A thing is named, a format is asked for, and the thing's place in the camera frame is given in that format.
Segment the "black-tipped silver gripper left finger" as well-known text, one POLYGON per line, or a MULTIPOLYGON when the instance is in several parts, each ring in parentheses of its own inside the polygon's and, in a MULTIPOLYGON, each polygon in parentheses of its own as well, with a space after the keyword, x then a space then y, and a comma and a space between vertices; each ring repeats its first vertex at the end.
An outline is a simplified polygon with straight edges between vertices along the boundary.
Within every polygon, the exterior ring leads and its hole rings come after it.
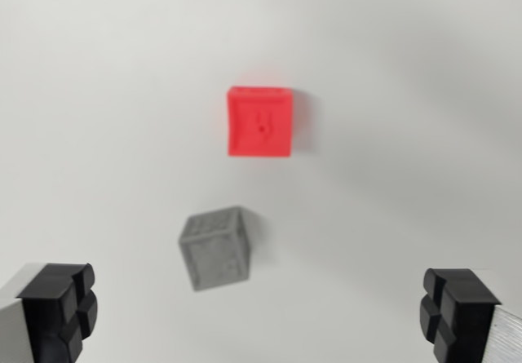
POLYGON ((98 316, 88 263, 27 263, 1 287, 1 361, 75 362, 98 316))

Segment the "black-tipped silver gripper right finger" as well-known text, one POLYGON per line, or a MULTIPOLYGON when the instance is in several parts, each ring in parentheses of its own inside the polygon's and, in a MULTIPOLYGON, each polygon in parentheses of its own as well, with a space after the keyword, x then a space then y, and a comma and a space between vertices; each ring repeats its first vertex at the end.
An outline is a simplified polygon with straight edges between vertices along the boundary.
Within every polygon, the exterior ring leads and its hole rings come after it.
POLYGON ((423 337, 440 363, 521 361, 521 314, 468 268, 429 268, 419 306, 423 337))

